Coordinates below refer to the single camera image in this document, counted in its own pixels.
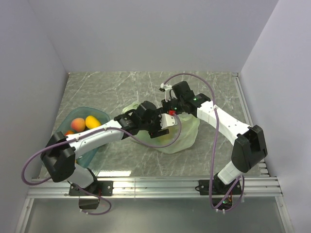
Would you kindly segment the fruit inside bag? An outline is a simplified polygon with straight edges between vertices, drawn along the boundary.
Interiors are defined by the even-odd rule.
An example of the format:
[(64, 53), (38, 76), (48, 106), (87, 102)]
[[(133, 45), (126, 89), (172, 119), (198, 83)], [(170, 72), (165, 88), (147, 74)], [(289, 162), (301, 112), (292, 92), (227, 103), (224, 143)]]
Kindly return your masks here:
[(159, 146), (163, 146), (163, 145), (171, 143), (173, 141), (173, 136), (163, 135), (163, 136), (155, 138), (155, 141)]

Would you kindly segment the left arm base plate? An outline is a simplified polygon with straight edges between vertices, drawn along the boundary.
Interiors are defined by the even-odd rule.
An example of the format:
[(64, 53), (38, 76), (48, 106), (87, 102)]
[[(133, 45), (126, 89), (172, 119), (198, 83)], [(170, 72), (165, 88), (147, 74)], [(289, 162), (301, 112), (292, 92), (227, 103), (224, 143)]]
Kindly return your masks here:
[[(92, 195), (109, 197), (113, 193), (113, 181), (97, 181), (95, 184), (89, 185), (85, 190)], [(89, 196), (89, 194), (80, 190), (76, 184), (71, 184), (69, 188), (69, 196)]]

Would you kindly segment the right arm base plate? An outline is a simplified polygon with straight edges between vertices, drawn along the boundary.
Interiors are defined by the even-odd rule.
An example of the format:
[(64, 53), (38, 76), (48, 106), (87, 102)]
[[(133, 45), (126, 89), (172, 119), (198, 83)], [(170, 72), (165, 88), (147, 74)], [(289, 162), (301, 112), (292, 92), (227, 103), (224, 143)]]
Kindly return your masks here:
[[(233, 185), (234, 181), (230, 184), (223, 184), (222, 182), (213, 181), (212, 184), (212, 195), (225, 195), (230, 187)], [(200, 193), (201, 196), (209, 195), (209, 180), (199, 180), (198, 185), (195, 187), (195, 190)], [(232, 188), (229, 194), (239, 195), (242, 193), (242, 187), (240, 182), (237, 182)]]

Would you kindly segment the aluminium rail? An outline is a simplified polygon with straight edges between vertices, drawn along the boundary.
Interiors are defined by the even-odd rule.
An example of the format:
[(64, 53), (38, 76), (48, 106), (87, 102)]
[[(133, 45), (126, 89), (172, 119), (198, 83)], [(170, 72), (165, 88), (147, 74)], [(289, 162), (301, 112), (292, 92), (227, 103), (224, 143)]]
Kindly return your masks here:
[[(200, 195), (195, 187), (207, 177), (101, 177), (106, 190), (104, 198), (206, 198)], [(246, 177), (245, 197), (281, 197), (279, 182), (276, 177)], [(47, 181), (29, 188), (26, 195), (29, 199), (91, 199), (92, 196), (74, 191), (68, 182), (54, 183)]]
[[(236, 90), (238, 92), (238, 96), (239, 96), (239, 100), (242, 106), (242, 111), (243, 111), (243, 115), (245, 117), (245, 121), (248, 125), (253, 126), (253, 120), (251, 118), (248, 106), (247, 106), (247, 102), (246, 102), (246, 98), (245, 95), (243, 93), (243, 89), (242, 89), (242, 85), (239, 79), (239, 73), (232, 73), (232, 77), (234, 79), (234, 83), (236, 86)], [(261, 177), (270, 177), (270, 173), (268, 171), (267, 168), (267, 164), (265, 162), (265, 158), (263, 158), (261, 161), (259, 161), (257, 163), (258, 166), (258, 170), (260, 171), (260, 175)]]

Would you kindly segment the aluminium rail front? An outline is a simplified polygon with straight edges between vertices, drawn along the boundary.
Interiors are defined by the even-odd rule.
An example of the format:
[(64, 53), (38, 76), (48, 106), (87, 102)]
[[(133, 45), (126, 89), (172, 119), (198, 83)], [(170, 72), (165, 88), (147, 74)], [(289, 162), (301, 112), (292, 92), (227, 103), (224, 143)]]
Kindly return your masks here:
[[(101, 177), (106, 190), (104, 198), (206, 198), (200, 195), (195, 187), (207, 177)], [(246, 177), (245, 197), (281, 197), (279, 182), (276, 177)], [(29, 199), (91, 199), (92, 196), (74, 191), (68, 182), (54, 183), (47, 181), (29, 188), (26, 195)]]

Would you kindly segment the yellow mango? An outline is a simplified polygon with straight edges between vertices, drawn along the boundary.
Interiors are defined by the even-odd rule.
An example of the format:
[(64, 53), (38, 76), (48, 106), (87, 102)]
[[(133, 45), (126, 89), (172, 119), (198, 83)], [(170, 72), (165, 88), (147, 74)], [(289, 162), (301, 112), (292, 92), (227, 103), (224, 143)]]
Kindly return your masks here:
[(94, 116), (87, 116), (85, 118), (85, 125), (88, 129), (94, 129), (94, 128), (101, 126), (101, 123)]

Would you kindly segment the teal plastic tray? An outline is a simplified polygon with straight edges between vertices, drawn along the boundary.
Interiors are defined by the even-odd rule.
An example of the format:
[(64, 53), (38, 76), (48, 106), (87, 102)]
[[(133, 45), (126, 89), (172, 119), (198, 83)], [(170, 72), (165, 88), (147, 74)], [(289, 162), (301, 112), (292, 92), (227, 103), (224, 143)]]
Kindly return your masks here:
[[(56, 132), (61, 132), (63, 133), (63, 135), (79, 133), (80, 131), (77, 131), (77, 129), (82, 129), (82, 119), (85, 122), (84, 130), (87, 131), (88, 130), (88, 127), (87, 127), (88, 123), (86, 123), (87, 117), (92, 117), (92, 122), (97, 120), (100, 125), (103, 125), (110, 120), (110, 117), (108, 116), (108, 114), (100, 110), (90, 108), (90, 107), (78, 107), (69, 113), (69, 115), (60, 124)], [(95, 157), (97, 151), (103, 149), (104, 147), (105, 146), (95, 148), (79, 156), (76, 159), (76, 162), (84, 168), (89, 167), (89, 164)]]

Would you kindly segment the peach in tray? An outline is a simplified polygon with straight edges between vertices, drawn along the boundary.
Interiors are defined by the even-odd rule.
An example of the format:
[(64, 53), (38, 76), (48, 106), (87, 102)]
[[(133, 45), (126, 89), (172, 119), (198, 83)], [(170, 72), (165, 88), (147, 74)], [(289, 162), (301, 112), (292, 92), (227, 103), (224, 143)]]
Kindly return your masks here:
[(76, 132), (83, 132), (86, 128), (85, 120), (83, 118), (75, 118), (71, 122), (70, 127)]

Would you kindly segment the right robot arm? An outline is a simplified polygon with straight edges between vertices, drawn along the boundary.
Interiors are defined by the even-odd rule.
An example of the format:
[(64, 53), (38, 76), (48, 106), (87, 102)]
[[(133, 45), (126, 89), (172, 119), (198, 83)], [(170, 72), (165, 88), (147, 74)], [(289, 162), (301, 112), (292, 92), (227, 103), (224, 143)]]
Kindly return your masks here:
[(236, 178), (267, 156), (264, 132), (260, 126), (249, 126), (235, 119), (213, 104), (205, 94), (195, 95), (186, 81), (175, 85), (161, 84), (160, 90), (165, 93), (162, 101), (165, 112), (191, 114), (217, 129), (232, 144), (230, 162), (213, 178), (216, 192), (226, 193)]

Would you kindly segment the green plastic bag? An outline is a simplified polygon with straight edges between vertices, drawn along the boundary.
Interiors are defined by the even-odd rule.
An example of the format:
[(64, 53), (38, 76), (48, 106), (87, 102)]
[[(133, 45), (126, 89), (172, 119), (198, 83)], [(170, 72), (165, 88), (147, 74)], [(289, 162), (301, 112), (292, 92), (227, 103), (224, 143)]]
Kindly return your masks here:
[(155, 138), (150, 138), (147, 131), (139, 131), (135, 137), (140, 140), (141, 145), (157, 146), (157, 150), (165, 154), (174, 154), (182, 150), (190, 148), (197, 137), (200, 120), (191, 114), (182, 113), (178, 115), (182, 130), (178, 134), (179, 126), (175, 125), (169, 128), (168, 135), (173, 136), (173, 141), (169, 144), (159, 146)]

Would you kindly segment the aluminium rail right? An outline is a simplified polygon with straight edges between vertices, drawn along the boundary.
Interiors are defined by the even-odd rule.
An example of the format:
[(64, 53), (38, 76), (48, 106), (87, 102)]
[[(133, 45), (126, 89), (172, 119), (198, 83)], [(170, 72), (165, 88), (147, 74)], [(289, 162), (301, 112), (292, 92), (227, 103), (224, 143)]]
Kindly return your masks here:
[[(232, 73), (232, 77), (234, 79), (234, 83), (236, 86), (236, 90), (238, 92), (238, 96), (239, 96), (239, 100), (242, 106), (242, 111), (243, 111), (243, 115), (245, 117), (245, 121), (248, 125), (253, 126), (253, 120), (251, 118), (248, 106), (247, 106), (247, 102), (246, 102), (246, 98), (245, 95), (243, 93), (243, 89), (242, 89), (242, 85), (239, 79), (239, 73)], [(259, 161), (257, 163), (258, 166), (258, 170), (260, 171), (260, 175), (261, 177), (270, 177), (270, 173), (268, 171), (267, 168), (267, 164), (265, 162), (265, 158), (263, 158), (261, 161)]]

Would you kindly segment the red chili pepper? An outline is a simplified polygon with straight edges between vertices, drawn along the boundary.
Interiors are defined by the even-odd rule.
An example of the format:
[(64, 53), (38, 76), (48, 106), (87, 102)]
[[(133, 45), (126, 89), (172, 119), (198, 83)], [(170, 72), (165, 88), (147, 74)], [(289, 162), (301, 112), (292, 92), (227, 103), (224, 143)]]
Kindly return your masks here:
[(65, 136), (70, 135), (70, 134), (75, 134), (75, 132), (74, 132), (74, 131), (71, 131), (71, 130), (68, 130), (68, 131), (65, 133)]

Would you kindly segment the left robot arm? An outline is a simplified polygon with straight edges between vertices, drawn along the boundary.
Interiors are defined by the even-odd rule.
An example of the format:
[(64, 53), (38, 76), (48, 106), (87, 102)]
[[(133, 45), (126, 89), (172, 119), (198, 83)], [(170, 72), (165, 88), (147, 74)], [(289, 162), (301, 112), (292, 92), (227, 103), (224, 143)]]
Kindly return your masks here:
[(68, 181), (86, 195), (93, 195), (98, 189), (97, 178), (89, 168), (75, 162), (78, 157), (105, 144), (135, 136), (139, 131), (147, 131), (151, 138), (166, 135), (169, 127), (176, 123), (174, 114), (145, 101), (137, 109), (94, 129), (67, 136), (55, 133), (40, 157), (53, 182)]

